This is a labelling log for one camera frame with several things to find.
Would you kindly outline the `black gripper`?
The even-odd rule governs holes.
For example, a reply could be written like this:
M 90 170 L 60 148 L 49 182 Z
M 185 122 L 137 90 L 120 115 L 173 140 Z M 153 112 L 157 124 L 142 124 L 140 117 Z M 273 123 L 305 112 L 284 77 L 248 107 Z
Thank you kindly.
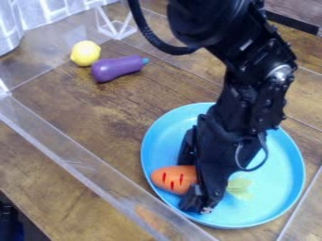
M 267 132 L 227 131 L 212 111 L 197 117 L 196 126 L 184 133 L 177 156 L 180 166 L 193 165 L 196 160 L 199 179 L 199 184 L 191 185 L 181 196 L 181 211 L 199 214 L 212 212 L 212 202 L 223 199 L 229 175 L 263 166 L 264 161 L 247 169 L 255 154 L 260 150 L 268 152 L 265 137 Z

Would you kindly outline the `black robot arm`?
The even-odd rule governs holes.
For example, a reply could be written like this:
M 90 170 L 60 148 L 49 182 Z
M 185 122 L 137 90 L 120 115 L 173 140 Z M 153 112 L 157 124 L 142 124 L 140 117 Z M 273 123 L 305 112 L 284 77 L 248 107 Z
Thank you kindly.
M 225 64 L 216 104 L 184 134 L 177 162 L 192 165 L 197 183 L 179 208 L 207 214 L 221 201 L 227 179 L 265 152 L 267 130 L 285 118 L 285 92 L 296 70 L 295 55 L 268 24 L 264 0 L 169 0 L 167 17 L 175 37 L 204 48 Z

